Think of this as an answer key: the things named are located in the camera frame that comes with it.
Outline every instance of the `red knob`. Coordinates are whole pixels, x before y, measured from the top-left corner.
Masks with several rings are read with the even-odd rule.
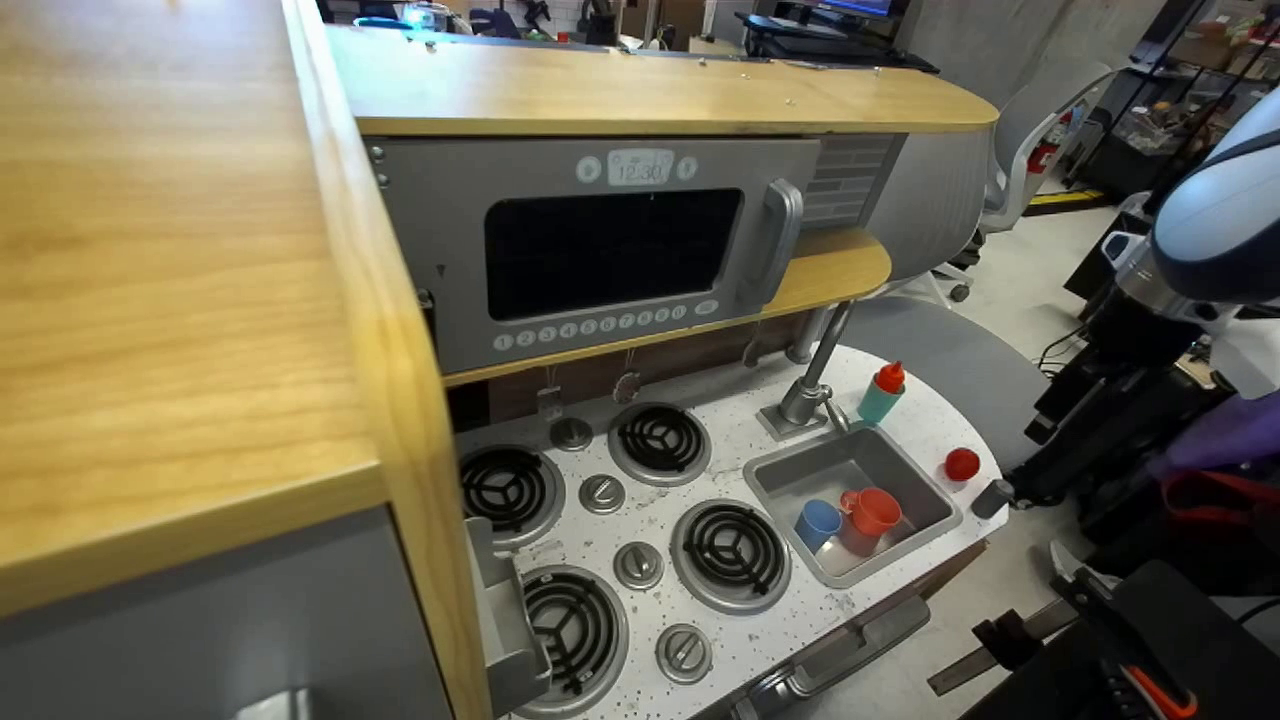
[[[970,450],[953,450],[945,462],[947,482],[962,486],[985,470],[985,462]]]

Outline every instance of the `cabinet door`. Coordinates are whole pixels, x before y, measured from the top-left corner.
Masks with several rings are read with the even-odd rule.
[[[446,718],[388,514],[0,621],[4,720],[233,720],[285,690],[310,720]]]

